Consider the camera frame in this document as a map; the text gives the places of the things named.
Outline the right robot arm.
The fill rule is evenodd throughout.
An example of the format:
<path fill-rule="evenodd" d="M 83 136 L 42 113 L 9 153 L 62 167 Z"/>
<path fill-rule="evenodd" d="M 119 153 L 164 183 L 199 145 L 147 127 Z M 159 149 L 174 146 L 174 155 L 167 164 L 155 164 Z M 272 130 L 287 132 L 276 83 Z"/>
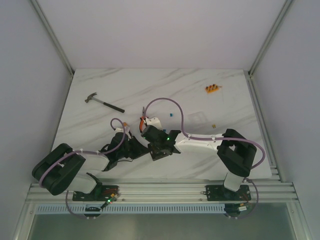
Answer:
<path fill-rule="evenodd" d="M 221 193 L 228 200 L 239 194 L 241 183 L 250 175 L 257 153 L 253 143 L 229 128 L 223 134 L 194 135 L 184 134 L 181 130 L 166 133 L 149 125 L 141 136 L 148 141 L 154 161 L 173 154 L 207 153 L 217 156 L 227 168 Z"/>

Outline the black fuse box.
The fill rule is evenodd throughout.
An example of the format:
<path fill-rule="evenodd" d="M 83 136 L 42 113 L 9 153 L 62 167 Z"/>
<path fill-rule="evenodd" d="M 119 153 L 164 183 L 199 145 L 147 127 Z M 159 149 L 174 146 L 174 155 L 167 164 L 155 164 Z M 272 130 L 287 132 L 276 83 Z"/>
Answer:
<path fill-rule="evenodd" d="M 159 147 L 157 147 L 151 143 L 149 143 L 147 146 L 148 146 L 148 150 L 149 150 L 149 153 L 150 153 L 153 161 L 160 160 L 162 158 L 168 157 L 173 154 L 170 150 L 160 149 Z"/>

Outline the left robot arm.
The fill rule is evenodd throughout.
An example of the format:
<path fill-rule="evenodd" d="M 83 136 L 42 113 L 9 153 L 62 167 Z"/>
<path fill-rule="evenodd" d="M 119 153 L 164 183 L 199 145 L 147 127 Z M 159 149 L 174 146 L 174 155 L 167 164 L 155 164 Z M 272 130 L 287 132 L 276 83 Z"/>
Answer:
<path fill-rule="evenodd" d="M 97 152 L 74 151 L 61 143 L 33 168 L 31 175 L 53 196 L 72 188 L 83 192 L 90 201 L 97 201 L 103 192 L 96 174 L 110 171 L 122 159 L 131 162 L 148 153 L 148 148 L 130 133 L 117 132 Z"/>

